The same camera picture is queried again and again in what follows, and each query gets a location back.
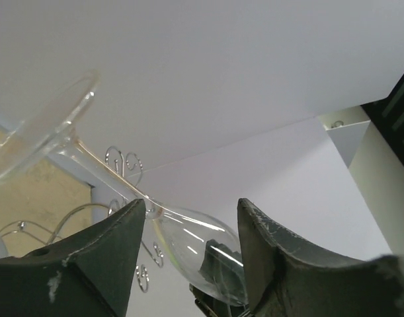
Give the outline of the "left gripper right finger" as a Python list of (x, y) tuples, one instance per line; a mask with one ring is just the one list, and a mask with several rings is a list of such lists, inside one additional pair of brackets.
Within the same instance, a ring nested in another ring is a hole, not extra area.
[(247, 198), (237, 222), (254, 316), (404, 316), (404, 256), (357, 260), (272, 220)]

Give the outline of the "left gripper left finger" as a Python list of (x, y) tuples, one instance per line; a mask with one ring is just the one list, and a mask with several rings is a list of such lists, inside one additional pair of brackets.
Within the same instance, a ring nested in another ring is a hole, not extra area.
[(21, 258), (0, 259), (0, 316), (125, 316), (145, 223), (135, 199)]

